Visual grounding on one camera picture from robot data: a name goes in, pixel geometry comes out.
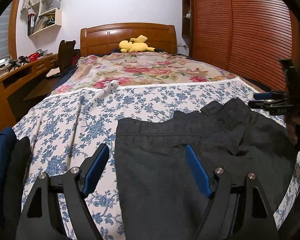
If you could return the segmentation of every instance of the wooden desk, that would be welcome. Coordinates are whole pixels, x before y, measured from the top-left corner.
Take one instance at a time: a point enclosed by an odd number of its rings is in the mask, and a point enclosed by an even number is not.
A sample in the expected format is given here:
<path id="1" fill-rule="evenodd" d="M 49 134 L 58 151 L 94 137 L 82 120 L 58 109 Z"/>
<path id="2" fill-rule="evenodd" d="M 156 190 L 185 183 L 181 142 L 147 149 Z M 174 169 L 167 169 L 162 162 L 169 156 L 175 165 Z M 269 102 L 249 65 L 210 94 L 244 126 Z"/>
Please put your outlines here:
<path id="1" fill-rule="evenodd" d="M 57 59 L 57 54 L 47 56 L 0 77 L 0 131 L 6 126 L 12 127 L 17 123 L 16 116 L 20 116 L 20 113 L 16 113 L 18 112 L 16 98 L 25 98 L 32 87 L 45 78 L 45 74 L 52 69 Z"/>

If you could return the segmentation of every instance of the box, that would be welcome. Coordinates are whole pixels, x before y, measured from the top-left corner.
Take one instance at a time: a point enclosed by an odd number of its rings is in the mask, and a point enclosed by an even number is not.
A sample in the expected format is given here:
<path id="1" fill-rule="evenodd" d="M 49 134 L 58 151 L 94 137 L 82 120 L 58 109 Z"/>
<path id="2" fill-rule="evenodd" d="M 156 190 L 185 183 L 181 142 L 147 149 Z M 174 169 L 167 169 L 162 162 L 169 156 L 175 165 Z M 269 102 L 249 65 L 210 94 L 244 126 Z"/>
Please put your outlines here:
<path id="1" fill-rule="evenodd" d="M 61 0 L 45 0 L 42 2 L 42 9 L 40 14 L 45 13 L 54 8 L 60 9 Z"/>

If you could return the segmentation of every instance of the floral bedspread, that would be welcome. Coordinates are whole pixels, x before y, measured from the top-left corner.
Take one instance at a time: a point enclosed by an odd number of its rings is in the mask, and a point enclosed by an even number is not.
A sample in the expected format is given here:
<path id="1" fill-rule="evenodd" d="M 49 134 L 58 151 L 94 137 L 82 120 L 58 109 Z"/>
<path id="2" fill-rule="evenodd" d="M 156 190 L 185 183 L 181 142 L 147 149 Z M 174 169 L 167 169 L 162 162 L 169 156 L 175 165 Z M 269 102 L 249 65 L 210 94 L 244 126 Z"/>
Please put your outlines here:
<path id="1" fill-rule="evenodd" d="M 135 118 L 164 122 L 172 118 L 176 110 L 185 113 L 196 111 L 213 100 L 224 104 L 230 98 L 239 97 L 247 103 L 255 92 L 242 80 L 234 78 L 219 82 L 130 87 L 112 82 L 101 90 L 89 88 L 50 96 L 33 107 L 13 128 L 17 138 L 30 138 L 34 155 L 24 188 L 23 205 L 41 172 L 45 171 L 50 176 L 63 174 L 92 156 L 100 143 L 106 143 L 110 149 L 110 159 L 96 191 L 89 195 L 86 203 L 103 239 L 124 240 L 114 163 L 117 121 Z M 256 111 L 284 125 L 281 117 Z M 274 213 L 277 227 L 287 217 L 299 187 L 300 152 L 290 186 Z M 62 194 L 59 194 L 59 203 L 66 232 L 75 239 Z"/>
<path id="2" fill-rule="evenodd" d="M 80 88 L 104 88 L 112 80 L 121 86 L 220 81 L 235 75 L 207 63 L 158 52 L 112 53 L 81 57 L 78 69 L 52 95 Z"/>

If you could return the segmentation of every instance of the dark gray pants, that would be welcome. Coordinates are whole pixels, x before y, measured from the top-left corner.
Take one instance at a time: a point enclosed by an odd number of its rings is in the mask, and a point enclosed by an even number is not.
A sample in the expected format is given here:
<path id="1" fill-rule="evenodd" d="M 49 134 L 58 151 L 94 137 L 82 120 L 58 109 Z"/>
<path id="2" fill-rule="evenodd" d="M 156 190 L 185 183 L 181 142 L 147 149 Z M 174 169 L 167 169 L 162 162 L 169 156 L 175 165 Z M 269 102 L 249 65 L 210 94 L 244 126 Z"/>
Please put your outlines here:
<path id="1" fill-rule="evenodd" d="M 127 240 L 193 237 L 208 199 L 186 161 L 187 144 L 199 158 L 228 171 L 233 184 L 243 185 L 245 175 L 254 172 L 273 212 L 290 184 L 298 153 L 284 127 L 238 98 L 223 106 L 213 101 L 201 113 L 177 111 L 162 123 L 119 120 L 114 158 Z"/>

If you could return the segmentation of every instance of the metal screw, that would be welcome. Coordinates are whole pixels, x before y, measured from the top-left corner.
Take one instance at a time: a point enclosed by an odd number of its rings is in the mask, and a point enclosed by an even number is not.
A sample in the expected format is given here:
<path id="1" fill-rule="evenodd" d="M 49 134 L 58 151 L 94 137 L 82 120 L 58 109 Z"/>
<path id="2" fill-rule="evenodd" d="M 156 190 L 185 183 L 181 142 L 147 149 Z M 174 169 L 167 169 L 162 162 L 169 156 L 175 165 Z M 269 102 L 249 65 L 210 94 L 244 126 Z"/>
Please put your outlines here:
<path id="1" fill-rule="evenodd" d="M 39 174 L 39 179 L 44 179 L 47 176 L 47 173 L 43 172 Z"/>
<path id="2" fill-rule="evenodd" d="M 78 167 L 73 167 L 73 168 L 70 170 L 70 172 L 71 172 L 71 173 L 74 173 L 74 174 L 78 173 L 78 171 L 79 171 L 79 168 L 78 168 Z"/>
<path id="3" fill-rule="evenodd" d="M 218 168 L 215 168 L 214 171 L 218 174 L 222 174 L 225 170 L 223 168 L 218 167 Z"/>
<path id="4" fill-rule="evenodd" d="M 255 175 L 254 173 L 250 172 L 250 173 L 248 174 L 248 177 L 249 177 L 249 179 L 255 179 L 255 178 L 256 178 L 256 175 Z"/>

